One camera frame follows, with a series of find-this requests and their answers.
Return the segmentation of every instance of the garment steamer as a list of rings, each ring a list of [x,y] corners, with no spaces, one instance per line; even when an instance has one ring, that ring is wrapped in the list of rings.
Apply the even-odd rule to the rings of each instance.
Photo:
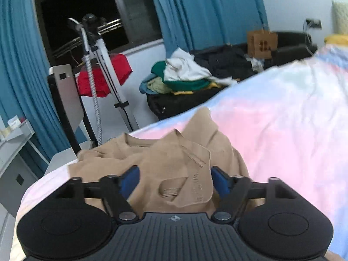
[[[82,40],[84,61],[86,63],[86,68],[88,72],[90,90],[92,93],[95,116],[97,120],[99,146],[103,143],[102,126],[91,59],[97,59],[100,69],[102,70],[104,78],[107,82],[107,86],[109,87],[111,94],[115,98],[116,104],[114,106],[119,110],[128,130],[131,132],[136,131],[139,128],[138,123],[136,122],[135,117],[129,107],[129,102],[127,101],[126,97],[122,94],[121,85],[118,81],[114,67],[111,63],[104,40],[101,34],[98,33],[97,29],[102,25],[105,25],[105,19],[97,18],[93,14],[85,15],[82,18],[82,23],[79,23],[77,20],[73,18],[68,19],[68,26],[77,31]]]

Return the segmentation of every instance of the red cloth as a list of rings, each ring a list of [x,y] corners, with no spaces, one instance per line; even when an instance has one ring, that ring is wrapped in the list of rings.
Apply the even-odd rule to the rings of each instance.
[[[129,65],[125,55],[111,55],[110,59],[112,66],[114,67],[114,70],[116,72],[118,81],[121,85],[123,85],[129,77],[130,73],[132,72],[132,68]],[[97,91],[97,97],[106,97],[110,93],[110,89],[107,86],[107,82],[105,81],[102,70],[100,69],[99,65],[94,66],[92,70],[95,82],[95,89]],[[77,78],[77,85],[80,95],[92,97],[86,67],[83,67],[82,71],[80,72],[80,75]]]

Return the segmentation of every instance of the yellow cloth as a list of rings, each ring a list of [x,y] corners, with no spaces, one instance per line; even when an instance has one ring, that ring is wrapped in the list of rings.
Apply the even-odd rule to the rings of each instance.
[[[325,44],[336,44],[341,46],[348,46],[347,34],[332,34],[324,39]]]
[[[212,89],[213,87],[221,88],[222,85],[217,84],[216,82],[211,82],[211,83],[209,83],[209,85],[208,85],[206,88],[204,88],[204,89]]]
[[[192,95],[193,91],[173,91],[174,95]]]
[[[222,85],[217,84],[216,82],[211,82],[206,88],[203,89],[212,89],[212,88],[221,88]],[[193,91],[172,91],[174,95],[192,95],[194,92]]]

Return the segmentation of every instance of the bed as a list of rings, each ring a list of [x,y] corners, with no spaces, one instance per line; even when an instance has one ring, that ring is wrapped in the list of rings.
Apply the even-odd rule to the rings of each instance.
[[[334,226],[329,249],[348,260],[348,49],[326,46],[312,58],[224,89],[204,105],[251,178],[279,177],[314,204]],[[160,138],[182,130],[196,109],[133,136]],[[63,166],[31,186],[16,222],[68,178]],[[11,261],[22,259],[15,235]]]

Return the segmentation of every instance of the beige cloth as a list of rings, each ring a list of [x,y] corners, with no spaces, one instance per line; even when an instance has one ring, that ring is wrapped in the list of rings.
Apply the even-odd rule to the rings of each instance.
[[[340,257],[340,255],[338,255],[336,253],[333,253],[333,252],[331,252],[329,250],[326,252],[325,258],[328,261],[345,261],[342,257]]]
[[[218,195],[210,167],[219,166],[227,174],[248,176],[239,152],[218,131],[208,108],[201,108],[182,134],[174,130],[159,140],[119,138],[79,153],[79,161],[69,166],[71,177],[84,182],[121,175],[132,165],[140,169],[140,182],[128,199],[135,212],[207,212],[212,214]],[[102,208],[100,201],[89,204]]]
[[[158,92],[160,94],[167,94],[167,93],[172,92],[172,90],[168,87],[168,85],[163,83],[162,78],[160,78],[159,76],[148,81],[147,87],[148,87],[148,89],[150,89],[154,92]]]

